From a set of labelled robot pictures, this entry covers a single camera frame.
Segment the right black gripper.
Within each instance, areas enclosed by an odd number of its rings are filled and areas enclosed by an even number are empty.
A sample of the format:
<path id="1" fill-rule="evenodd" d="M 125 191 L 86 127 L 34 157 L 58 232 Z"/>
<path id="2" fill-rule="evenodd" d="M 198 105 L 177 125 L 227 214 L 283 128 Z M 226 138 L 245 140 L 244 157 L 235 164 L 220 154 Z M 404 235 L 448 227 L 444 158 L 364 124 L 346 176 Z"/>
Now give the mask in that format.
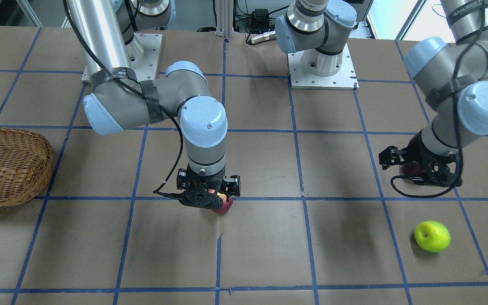
<path id="1" fill-rule="evenodd" d="M 176 183 L 177 188 L 183 190 L 176 199 L 184 206 L 219 209 L 223 199 L 241 195 L 241 177 L 225 177 L 225 168 L 210 176 L 205 175 L 204 169 L 199 174 L 190 167 L 179 169 Z"/>

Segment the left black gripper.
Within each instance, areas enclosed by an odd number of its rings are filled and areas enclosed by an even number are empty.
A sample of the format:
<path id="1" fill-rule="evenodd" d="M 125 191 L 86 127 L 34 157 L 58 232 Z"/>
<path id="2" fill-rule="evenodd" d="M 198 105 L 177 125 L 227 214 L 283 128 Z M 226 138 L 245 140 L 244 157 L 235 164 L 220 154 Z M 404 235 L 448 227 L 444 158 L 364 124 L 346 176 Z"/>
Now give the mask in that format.
<path id="1" fill-rule="evenodd" d="M 390 166 L 403 165 L 409 163 L 418 163 L 422 166 L 420 176 L 394 176 L 391 178 L 391 186 L 395 187 L 393 180 L 401 178 L 411 180 L 419 186 L 438 186 L 438 187 L 459 187 L 462 179 L 457 178 L 455 172 L 450 172 L 449 164 L 459 162 L 458 155 L 449 153 L 447 156 L 434 154 L 425 147 L 421 139 L 421 133 L 415 135 L 408 143 L 408 146 L 399 150 L 396 146 L 386 147 L 385 150 L 378 154 L 378 162 L 382 169 L 386 170 Z"/>

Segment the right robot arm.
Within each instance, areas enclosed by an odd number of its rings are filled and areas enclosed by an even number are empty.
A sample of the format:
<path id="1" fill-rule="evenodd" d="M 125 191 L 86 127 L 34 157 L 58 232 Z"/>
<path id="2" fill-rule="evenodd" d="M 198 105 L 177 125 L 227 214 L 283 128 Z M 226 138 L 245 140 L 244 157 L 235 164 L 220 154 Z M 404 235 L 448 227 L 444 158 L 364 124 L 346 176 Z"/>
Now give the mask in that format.
<path id="1" fill-rule="evenodd" d="M 106 135 L 171 120 L 180 137 L 176 159 L 186 151 L 188 166 L 176 176 L 180 193 L 161 187 L 153 192 L 184 206 L 226 213 L 241 194 L 241 178 L 225 176 L 228 119 L 201 70 L 178 61 L 164 78 L 140 80 L 112 1 L 64 0 L 63 6 L 85 52 L 93 92 L 83 104 L 94 131 Z"/>

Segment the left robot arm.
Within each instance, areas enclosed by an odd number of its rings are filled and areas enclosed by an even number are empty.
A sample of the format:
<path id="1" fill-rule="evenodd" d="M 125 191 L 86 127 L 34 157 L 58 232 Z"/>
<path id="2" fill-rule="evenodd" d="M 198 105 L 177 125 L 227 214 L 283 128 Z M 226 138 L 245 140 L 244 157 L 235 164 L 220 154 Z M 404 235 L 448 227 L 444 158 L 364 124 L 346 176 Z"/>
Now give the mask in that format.
<path id="1" fill-rule="evenodd" d="M 383 170 L 401 166 L 400 178 L 415 185 L 459 187 L 463 147 L 488 135 L 488 0 L 443 0 L 446 22 L 455 37 L 416 44 L 404 57 L 409 77 L 425 94 L 436 117 L 407 147 L 389 146 L 378 155 Z M 296 0 L 275 21 L 280 49 L 304 51 L 314 75 L 327 58 L 340 58 L 356 11 L 342 0 Z"/>

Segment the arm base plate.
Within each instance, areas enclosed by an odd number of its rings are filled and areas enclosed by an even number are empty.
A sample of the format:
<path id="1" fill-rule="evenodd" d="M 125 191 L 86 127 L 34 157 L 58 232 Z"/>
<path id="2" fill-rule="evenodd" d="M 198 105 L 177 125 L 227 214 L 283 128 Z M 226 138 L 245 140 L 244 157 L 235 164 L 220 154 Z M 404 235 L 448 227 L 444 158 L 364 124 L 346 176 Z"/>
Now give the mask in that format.
<path id="1" fill-rule="evenodd" d="M 353 90 L 360 87 L 350 50 L 346 44 L 337 55 L 325 55 L 317 50 L 287 54 L 293 89 Z"/>
<path id="2" fill-rule="evenodd" d="M 161 41 L 158 33 L 133 33 L 126 45 L 118 31 L 87 33 L 83 36 L 86 58 L 83 81 L 96 87 L 112 79 L 134 82 L 155 79 Z"/>

